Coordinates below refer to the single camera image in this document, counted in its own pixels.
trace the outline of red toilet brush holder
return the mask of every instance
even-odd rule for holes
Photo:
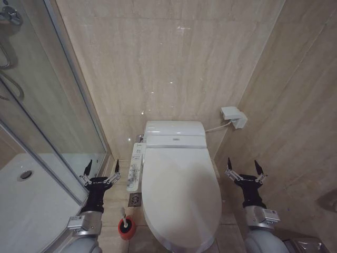
[[[123,219],[118,223],[118,232],[123,240],[130,240],[136,233],[136,224],[130,216],[126,217],[127,227],[124,227]]]

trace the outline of toilet brush holder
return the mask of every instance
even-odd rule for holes
[[[125,209],[121,208],[122,219],[118,223],[118,232],[123,240],[130,240],[136,232],[136,224],[130,216],[125,215]]]

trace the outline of bidet control panel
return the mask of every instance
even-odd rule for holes
[[[138,192],[141,179],[141,168],[143,153],[146,143],[135,143],[133,145],[130,169],[127,177],[127,191]]]

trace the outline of wall outlet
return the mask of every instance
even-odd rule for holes
[[[225,120],[235,120],[241,118],[241,112],[235,106],[221,107],[221,111]]]
[[[233,121],[233,126],[235,127],[235,129],[242,129],[246,125],[246,122],[248,120],[248,118],[246,117],[246,115],[244,115],[243,112],[240,112],[240,114],[241,117]]]

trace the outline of trash bin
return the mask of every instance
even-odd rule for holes
[[[289,253],[330,253],[324,243],[315,237],[289,239],[284,244]]]

